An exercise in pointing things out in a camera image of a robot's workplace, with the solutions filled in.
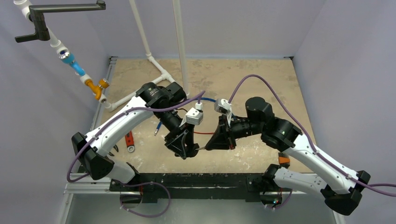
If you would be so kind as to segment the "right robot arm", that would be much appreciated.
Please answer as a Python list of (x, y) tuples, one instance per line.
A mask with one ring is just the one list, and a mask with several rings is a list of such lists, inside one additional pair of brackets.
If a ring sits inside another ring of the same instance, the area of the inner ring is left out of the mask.
[(266, 189), (289, 188), (318, 196), (330, 209), (344, 216), (357, 208), (370, 175), (333, 159), (296, 125), (276, 117), (271, 104), (263, 98), (249, 98), (245, 103), (247, 116), (236, 120), (232, 119), (232, 106), (226, 99), (218, 99), (214, 109), (220, 113), (219, 123), (206, 150), (234, 149), (237, 139), (258, 134), (267, 146), (297, 159), (315, 173), (311, 176), (270, 165), (262, 177)]

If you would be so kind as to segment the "blue cable lock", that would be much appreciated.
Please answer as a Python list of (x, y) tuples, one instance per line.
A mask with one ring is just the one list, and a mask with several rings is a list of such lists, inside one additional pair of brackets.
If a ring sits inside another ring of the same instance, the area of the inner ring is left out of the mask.
[[(201, 98), (201, 99), (204, 100), (204, 101), (210, 101), (210, 102), (213, 102), (213, 103), (215, 102), (215, 100), (212, 99), (212, 98), (205, 98), (205, 97), (203, 97), (203, 98)], [(158, 132), (159, 132), (161, 126), (162, 126), (162, 122), (160, 121), (159, 124), (157, 125), (155, 131), (154, 131), (154, 136), (156, 136), (156, 135), (158, 134)]]

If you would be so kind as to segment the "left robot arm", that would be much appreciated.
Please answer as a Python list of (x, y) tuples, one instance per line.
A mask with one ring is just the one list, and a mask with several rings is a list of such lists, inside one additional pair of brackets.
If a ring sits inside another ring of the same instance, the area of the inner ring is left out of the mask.
[(126, 106), (101, 126), (87, 134), (77, 132), (72, 136), (76, 155), (73, 161), (79, 161), (93, 180), (109, 177), (121, 182), (128, 191), (137, 189), (137, 170), (127, 162), (109, 158), (111, 149), (140, 123), (156, 116), (169, 131), (164, 138), (165, 147), (183, 160), (196, 156), (199, 145), (194, 142), (194, 127), (202, 120), (203, 113), (192, 108), (181, 118), (177, 110), (193, 101), (200, 102), (204, 93), (188, 99), (176, 82), (166, 87), (153, 82), (144, 84)]

